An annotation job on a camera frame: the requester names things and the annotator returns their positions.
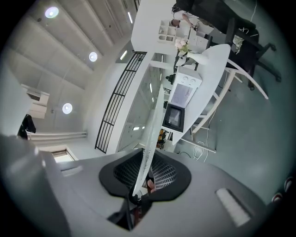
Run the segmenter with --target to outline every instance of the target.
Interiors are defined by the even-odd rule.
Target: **vase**
[[[191,53],[188,52],[187,57],[192,58],[194,61],[196,61],[197,63],[201,64],[201,65],[206,65],[209,62],[209,59],[206,55],[202,55],[202,54],[195,54],[195,53]]]

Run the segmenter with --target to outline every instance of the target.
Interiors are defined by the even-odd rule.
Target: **chair armrest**
[[[225,38],[226,44],[229,44],[230,46],[232,45],[235,32],[236,32],[236,22],[234,18],[231,18],[228,22],[228,27],[227,27],[227,33]]]

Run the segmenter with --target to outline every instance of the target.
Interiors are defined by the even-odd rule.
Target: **black metal railing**
[[[140,5],[139,0],[134,0],[134,3],[135,3],[136,11],[138,11],[138,8],[139,8],[139,5]]]
[[[109,140],[122,102],[145,55],[146,52],[135,52],[121,74],[105,110],[95,149],[97,148],[104,153],[107,152]]]

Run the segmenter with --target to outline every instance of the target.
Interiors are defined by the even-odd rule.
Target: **window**
[[[52,152],[52,154],[55,158],[56,163],[74,161],[74,158],[69,154],[67,150],[55,151]]]

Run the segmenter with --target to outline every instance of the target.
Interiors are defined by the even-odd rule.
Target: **white device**
[[[185,108],[202,81],[197,71],[178,67],[168,102]]]

